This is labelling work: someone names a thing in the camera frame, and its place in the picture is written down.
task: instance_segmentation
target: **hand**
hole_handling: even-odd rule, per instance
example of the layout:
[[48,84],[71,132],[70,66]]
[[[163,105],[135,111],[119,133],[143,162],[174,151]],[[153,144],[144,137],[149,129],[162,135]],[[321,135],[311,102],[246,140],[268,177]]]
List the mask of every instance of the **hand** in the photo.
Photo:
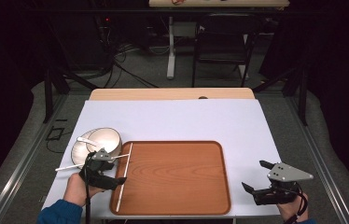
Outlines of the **hand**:
[[[302,193],[302,194],[308,200],[308,195],[306,195],[305,193]],[[277,204],[276,206],[279,209],[282,219],[284,221],[287,221],[289,218],[297,214],[297,212],[300,209],[300,206],[303,207],[303,200],[301,196],[297,196],[297,198],[292,203]],[[306,208],[305,212],[297,219],[297,221],[302,222],[307,220],[308,218],[309,218],[309,212],[308,212],[308,208]]]
[[[96,187],[89,186],[90,197],[93,195],[105,191],[104,189],[98,189]],[[85,183],[78,173],[70,175],[67,180],[66,191],[64,192],[63,199],[69,203],[75,203],[79,206],[85,205],[85,200],[87,198],[87,192],[85,190]]]

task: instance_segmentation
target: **small object on desk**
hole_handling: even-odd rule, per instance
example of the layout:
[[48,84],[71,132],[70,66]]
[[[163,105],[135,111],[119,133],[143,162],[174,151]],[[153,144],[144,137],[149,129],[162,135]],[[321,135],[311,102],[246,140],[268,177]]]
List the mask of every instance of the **small object on desk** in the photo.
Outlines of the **small object on desk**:
[[[132,153],[132,147],[133,147],[133,143],[131,143],[131,149],[129,149],[129,156],[128,156],[128,161],[126,163],[126,167],[125,167],[125,173],[124,173],[124,177],[126,177],[126,174],[128,173],[128,166],[129,166],[129,161],[131,159],[131,153]],[[122,199],[122,193],[124,192],[124,184],[121,186],[121,192],[119,193],[119,202],[117,203],[117,209],[116,211],[119,211],[119,206],[121,205],[121,199]]]

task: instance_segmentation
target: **white table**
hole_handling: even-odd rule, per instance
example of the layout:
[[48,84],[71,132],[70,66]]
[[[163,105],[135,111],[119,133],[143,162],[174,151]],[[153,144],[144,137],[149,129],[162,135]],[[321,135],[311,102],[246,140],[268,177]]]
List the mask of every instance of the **white table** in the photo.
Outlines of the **white table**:
[[[172,0],[149,0],[150,7],[287,7],[288,0],[186,0],[183,4],[174,5]],[[169,61],[167,78],[175,77],[175,36],[194,36],[195,22],[176,24],[173,17],[169,17]],[[241,74],[244,74],[244,66],[239,67]]]
[[[209,99],[198,100],[199,96],[206,96]],[[259,161],[272,163],[280,161],[260,104],[254,99],[251,90],[241,88],[96,90],[91,99],[85,102],[63,154],[61,167],[73,164],[71,150],[79,136],[89,130],[104,127],[116,129],[123,142],[217,141],[223,148],[231,209],[225,216],[211,217],[278,215],[275,205],[256,206],[252,195],[246,193],[242,187],[242,182],[245,182],[256,189],[266,189],[270,186],[267,178],[269,170],[260,167]],[[67,178],[74,172],[79,170],[58,172],[43,207],[50,206],[63,197]],[[105,172],[105,175],[115,176],[115,172],[113,169]],[[91,217],[174,218],[116,216],[108,208],[110,198],[110,190],[93,197]]]

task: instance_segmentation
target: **wooden tray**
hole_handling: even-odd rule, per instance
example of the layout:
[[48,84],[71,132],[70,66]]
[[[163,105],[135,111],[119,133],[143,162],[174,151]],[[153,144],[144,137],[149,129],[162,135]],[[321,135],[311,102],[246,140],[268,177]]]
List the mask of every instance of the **wooden tray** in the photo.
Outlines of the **wooden tray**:
[[[128,216],[224,215],[230,193],[221,145],[214,141],[133,143],[121,203],[113,191],[110,210]],[[124,175],[128,157],[119,159],[116,177]]]

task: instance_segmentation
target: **sleeve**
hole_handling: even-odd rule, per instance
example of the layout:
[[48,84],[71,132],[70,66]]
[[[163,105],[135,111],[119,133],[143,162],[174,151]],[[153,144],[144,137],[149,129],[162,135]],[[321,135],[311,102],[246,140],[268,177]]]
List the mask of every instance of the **sleeve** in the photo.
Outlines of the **sleeve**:
[[81,221],[82,207],[58,200],[50,207],[44,208],[37,218],[37,224],[79,224]]
[[317,224],[317,222],[313,218],[309,218],[308,220],[298,222],[298,224]]

